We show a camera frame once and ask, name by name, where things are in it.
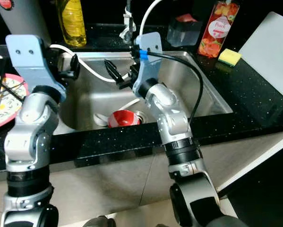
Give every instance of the stainless steel sink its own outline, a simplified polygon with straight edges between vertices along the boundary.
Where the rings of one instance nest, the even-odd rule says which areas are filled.
[[[183,58],[199,69],[187,52],[165,53]],[[110,77],[105,69],[104,59],[111,60],[122,75],[125,75],[130,65],[134,63],[128,52],[79,52],[77,54],[91,68],[107,78]],[[69,61],[70,56],[63,54],[60,67],[66,70]],[[196,116],[231,113],[231,108],[204,73],[201,72],[201,74],[204,80],[204,92]],[[199,91],[199,80],[191,69],[176,61],[163,60],[159,81],[178,96],[189,116]],[[82,67],[78,80],[69,81],[67,100],[60,105],[60,117],[68,127],[75,130],[103,129],[94,122],[95,113],[109,116],[135,98],[130,88],[119,90],[115,83],[104,82]],[[143,123],[155,122],[143,99],[128,109],[138,112]]]

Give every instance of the white cutting board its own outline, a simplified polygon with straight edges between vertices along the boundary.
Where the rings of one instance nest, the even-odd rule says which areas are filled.
[[[283,95],[283,16],[270,12],[239,53]]]

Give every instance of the cooking oil bottle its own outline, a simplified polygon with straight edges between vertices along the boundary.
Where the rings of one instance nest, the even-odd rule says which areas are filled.
[[[64,40],[72,46],[86,44],[86,30],[80,0],[56,0]]]

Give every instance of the sponge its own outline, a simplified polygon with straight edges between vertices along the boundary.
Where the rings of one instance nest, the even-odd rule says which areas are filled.
[[[230,66],[235,66],[242,54],[232,51],[230,49],[225,49],[219,56],[218,60],[222,61]]]

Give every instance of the plate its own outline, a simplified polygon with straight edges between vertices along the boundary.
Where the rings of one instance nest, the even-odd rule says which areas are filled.
[[[11,90],[21,98],[29,94],[28,85],[20,76],[6,73],[3,83],[9,88],[12,88]],[[2,126],[16,117],[22,103],[3,87],[0,91],[5,91],[0,95],[0,126]]]

